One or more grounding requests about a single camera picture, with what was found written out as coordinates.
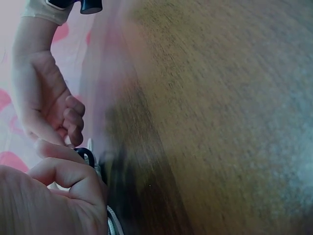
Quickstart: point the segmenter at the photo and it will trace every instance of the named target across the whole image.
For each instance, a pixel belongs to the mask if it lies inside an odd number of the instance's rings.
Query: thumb
[[[65,145],[63,138],[60,134],[53,129],[53,127],[43,119],[38,111],[32,112],[27,118],[22,118],[22,123],[25,132],[32,139],[43,139],[53,144]]]
[[[35,149],[37,154],[42,158],[59,158],[64,160],[69,160],[72,162],[77,162],[81,164],[86,164],[85,160],[79,156],[73,149],[52,144],[50,142],[38,139],[35,142]]]

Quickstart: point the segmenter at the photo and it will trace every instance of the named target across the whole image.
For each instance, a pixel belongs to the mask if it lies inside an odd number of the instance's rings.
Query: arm
[[[50,50],[57,27],[67,21],[72,7],[59,10],[46,4],[45,0],[26,0],[13,44],[14,59]]]
[[[39,17],[22,17],[13,44],[14,59],[50,50],[58,25]]]

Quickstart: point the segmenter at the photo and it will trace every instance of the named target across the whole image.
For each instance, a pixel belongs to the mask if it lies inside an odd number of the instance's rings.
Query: pink pattern
[[[91,36],[91,31],[87,34],[87,37],[86,37],[86,44],[87,45],[90,44],[90,36]]]
[[[5,90],[0,89],[0,112],[10,103],[11,98],[8,93]]]
[[[27,172],[29,170],[25,163],[10,151],[0,153],[0,165],[7,165],[22,172]]]
[[[24,135],[24,130],[18,127],[18,116],[12,117],[9,123],[9,128],[12,131],[12,133],[18,134],[18,135]]]
[[[64,38],[66,38],[69,34],[69,27],[68,24],[65,23],[64,25],[57,28],[57,31],[54,34],[52,42],[60,41]]]

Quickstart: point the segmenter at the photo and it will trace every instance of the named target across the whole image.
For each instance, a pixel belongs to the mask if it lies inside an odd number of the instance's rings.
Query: fingernail
[[[66,137],[65,137],[64,142],[65,142],[65,144],[66,144],[67,146],[69,146],[69,145],[71,145],[71,144],[72,144],[72,142],[70,141],[69,136],[66,136]]]

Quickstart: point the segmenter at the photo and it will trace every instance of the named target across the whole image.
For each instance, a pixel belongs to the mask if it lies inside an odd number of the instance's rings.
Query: black cable
[[[94,160],[94,155],[93,153],[87,149],[87,148],[75,148],[74,149],[78,154],[79,156],[81,156],[84,160],[85,160],[85,154],[87,155],[88,157],[88,160],[89,160],[89,165],[94,168],[94,164],[95,164],[95,160]]]

